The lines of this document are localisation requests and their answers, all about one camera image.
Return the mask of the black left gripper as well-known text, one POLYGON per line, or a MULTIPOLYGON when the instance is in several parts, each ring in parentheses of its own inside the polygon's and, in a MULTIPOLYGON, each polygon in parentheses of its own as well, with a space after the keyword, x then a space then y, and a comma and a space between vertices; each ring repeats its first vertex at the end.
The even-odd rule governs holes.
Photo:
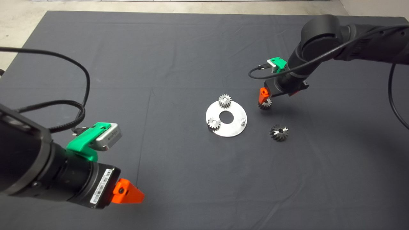
POLYGON ((91 209, 103 209, 112 203, 142 203, 145 194, 127 179, 119 179, 118 167, 91 163, 89 179, 75 196, 75 204, 91 209))

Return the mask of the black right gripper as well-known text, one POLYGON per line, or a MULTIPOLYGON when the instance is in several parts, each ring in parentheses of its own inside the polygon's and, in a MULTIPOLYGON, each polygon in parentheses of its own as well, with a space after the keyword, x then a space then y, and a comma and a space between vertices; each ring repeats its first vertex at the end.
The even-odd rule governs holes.
POLYGON ((305 79, 294 76, 280 76, 265 80, 265 87, 259 90, 259 105, 271 105, 270 97, 292 96, 310 85, 305 79))

